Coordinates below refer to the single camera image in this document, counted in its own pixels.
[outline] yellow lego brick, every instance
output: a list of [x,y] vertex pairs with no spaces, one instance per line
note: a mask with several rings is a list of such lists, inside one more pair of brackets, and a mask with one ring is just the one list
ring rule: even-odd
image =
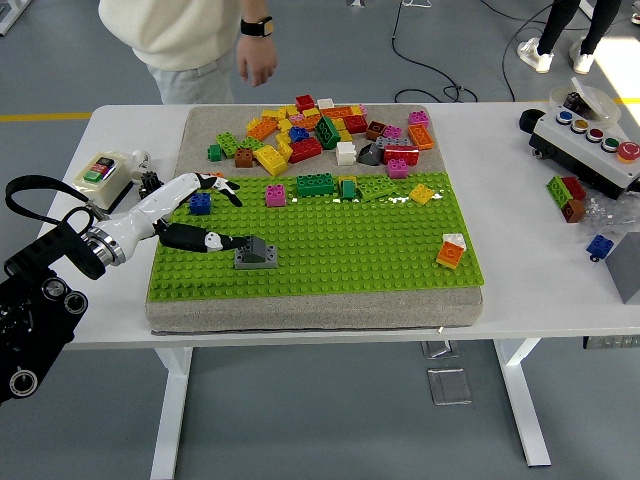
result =
[[347,126],[344,124],[344,119],[334,118],[332,121],[333,121],[333,126],[336,127],[336,130],[340,131],[340,130],[347,129]]
[[291,158],[291,154],[293,153],[293,148],[291,148],[291,145],[287,142],[278,142],[278,153],[282,155],[282,158],[284,158],[286,162],[288,162]]
[[274,177],[287,171],[287,162],[271,145],[259,148],[253,152],[253,156]]
[[358,186],[358,177],[356,177],[355,175],[339,175],[338,185],[342,185],[342,182],[344,180],[351,180],[353,183],[356,184],[356,187]]
[[262,122],[261,118],[254,118],[249,123],[247,123],[247,132],[250,132],[251,130],[256,128],[258,125],[260,125],[260,122]]
[[338,130],[338,135],[340,135],[341,142],[353,141],[353,136],[347,130]]
[[277,110],[263,110],[262,118],[270,118],[271,120],[278,120]]
[[291,137],[289,136],[289,132],[280,132],[279,134],[276,135],[276,142],[280,143],[280,142],[284,142],[284,143],[291,143]]
[[302,112],[305,117],[313,117],[315,115],[320,115],[320,110],[317,108],[310,108],[309,110],[305,110]]
[[288,117],[290,117],[291,115],[297,115],[300,113],[295,105],[286,105],[284,108],[287,111]]
[[287,118],[284,118],[278,122],[278,128],[282,132],[288,132],[293,127],[293,123],[291,123]]
[[428,189],[427,187],[419,183],[416,186],[416,188],[411,190],[411,193],[409,194],[409,198],[411,198],[411,200],[415,200],[420,205],[424,205],[429,200],[431,200],[431,197],[433,197],[435,194],[436,192]]

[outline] green button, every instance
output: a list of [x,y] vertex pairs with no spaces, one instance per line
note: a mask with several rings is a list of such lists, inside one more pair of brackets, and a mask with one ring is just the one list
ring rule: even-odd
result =
[[87,173],[84,174],[83,178],[87,182],[98,183],[100,180],[102,180],[102,175],[100,174],[100,172],[93,172],[89,170]]

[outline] hand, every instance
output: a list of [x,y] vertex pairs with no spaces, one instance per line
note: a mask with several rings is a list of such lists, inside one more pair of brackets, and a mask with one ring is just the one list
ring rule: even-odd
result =
[[241,35],[236,51],[238,73],[245,82],[251,72],[251,85],[257,87],[267,83],[278,66],[276,47],[271,37]]

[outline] gray floor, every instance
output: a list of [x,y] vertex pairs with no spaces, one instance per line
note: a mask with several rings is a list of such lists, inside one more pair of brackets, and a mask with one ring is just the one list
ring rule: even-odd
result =
[[[145,67],[101,25],[97,3],[33,0],[0,38],[0,115],[160,102]],[[291,103],[309,93],[392,102],[401,89],[418,88],[449,101],[444,77],[393,54],[398,2],[366,3],[358,9],[342,0],[272,0],[280,67],[258,89],[235,79],[236,100]],[[477,1],[432,3],[403,8],[397,49],[442,70],[480,101],[511,101],[501,61],[524,22]],[[521,19],[547,5],[489,3]],[[628,20],[631,2],[623,3],[609,35],[638,38],[640,27]],[[587,26],[582,14],[570,25]],[[518,40],[536,34],[526,30]],[[581,34],[563,34],[544,76],[510,46],[505,67],[516,100],[544,100],[570,82],[563,52]],[[616,96],[597,66],[584,82]],[[400,100],[431,101],[416,93]],[[86,124],[0,122],[0,184],[28,173],[61,178]],[[621,125],[640,137],[624,108]],[[23,201],[44,212],[51,198]],[[4,204],[0,222],[2,258],[39,229]],[[524,368],[553,466],[528,468],[491,342],[460,347],[461,357],[449,362],[425,359],[417,343],[198,350],[176,478],[638,478],[638,351],[584,351],[578,338],[540,343]],[[441,365],[465,368],[473,404],[434,405],[426,370]],[[64,352],[36,395],[0,408],[0,478],[148,478],[165,378],[152,351]]]

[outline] smart watch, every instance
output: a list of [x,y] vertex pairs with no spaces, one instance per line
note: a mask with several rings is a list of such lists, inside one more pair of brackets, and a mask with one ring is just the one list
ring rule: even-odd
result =
[[240,20],[240,33],[250,37],[268,37],[273,33],[273,18],[265,17],[258,23],[247,23]]

